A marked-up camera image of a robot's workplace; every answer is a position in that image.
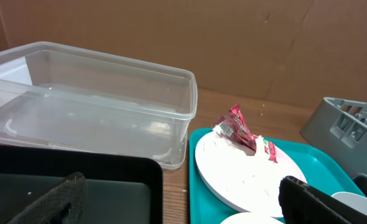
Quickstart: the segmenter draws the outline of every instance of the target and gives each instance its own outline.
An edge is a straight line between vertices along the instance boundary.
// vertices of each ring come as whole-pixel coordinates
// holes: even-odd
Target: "black tray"
[[[74,172],[84,174],[88,189],[79,224],[162,223],[163,181],[157,162],[17,146],[0,146],[0,210]]]

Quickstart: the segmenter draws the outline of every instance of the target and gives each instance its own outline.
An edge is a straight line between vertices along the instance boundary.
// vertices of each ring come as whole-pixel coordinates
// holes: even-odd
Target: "wooden surface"
[[[235,104],[241,106],[246,124],[252,133],[306,143],[299,131],[313,110],[202,89],[198,90],[197,113],[190,123],[188,135],[198,128],[211,127]],[[189,222],[187,158],[188,151],[181,168],[164,170],[164,223]]]

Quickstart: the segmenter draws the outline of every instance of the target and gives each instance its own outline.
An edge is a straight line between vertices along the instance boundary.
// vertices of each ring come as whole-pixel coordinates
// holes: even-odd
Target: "white paper plate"
[[[221,224],[282,224],[274,218],[262,216],[253,212],[237,213],[223,220]]]
[[[195,158],[197,167],[206,186],[224,203],[226,203],[231,208],[239,212],[256,212],[260,215],[265,215],[268,217],[281,218],[283,217],[282,209],[279,205],[279,184],[285,176],[291,175],[299,180],[307,183],[305,176],[301,172],[297,164],[281,149],[276,147],[277,162],[279,164],[279,180],[275,181],[277,192],[273,196],[269,197],[269,200],[262,200],[262,202],[257,201],[259,199],[252,198],[249,195],[238,195],[235,192],[229,192],[225,185],[229,180],[223,180],[221,176],[227,177],[227,174],[221,175],[223,172],[224,164],[221,162],[221,166],[216,170],[211,169],[215,167],[215,161],[211,161],[209,157],[206,156],[204,146],[205,144],[213,143],[215,138],[220,138],[220,136],[215,132],[210,132],[204,135],[196,146]],[[246,146],[239,146],[244,150],[248,148]]]

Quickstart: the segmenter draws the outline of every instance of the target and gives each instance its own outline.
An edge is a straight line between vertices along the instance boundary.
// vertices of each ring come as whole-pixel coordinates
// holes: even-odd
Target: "white bowl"
[[[351,192],[337,192],[332,197],[356,211],[367,215],[367,198]]]

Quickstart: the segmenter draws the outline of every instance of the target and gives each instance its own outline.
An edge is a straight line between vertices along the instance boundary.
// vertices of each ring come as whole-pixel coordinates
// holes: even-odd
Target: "snack wrapper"
[[[228,138],[231,141],[248,146],[250,149],[257,151],[256,139],[258,136],[251,134],[244,117],[240,112],[240,105],[234,105],[228,115],[222,116],[216,123],[214,131]],[[264,139],[265,152],[269,154],[269,160],[276,161],[275,144]]]

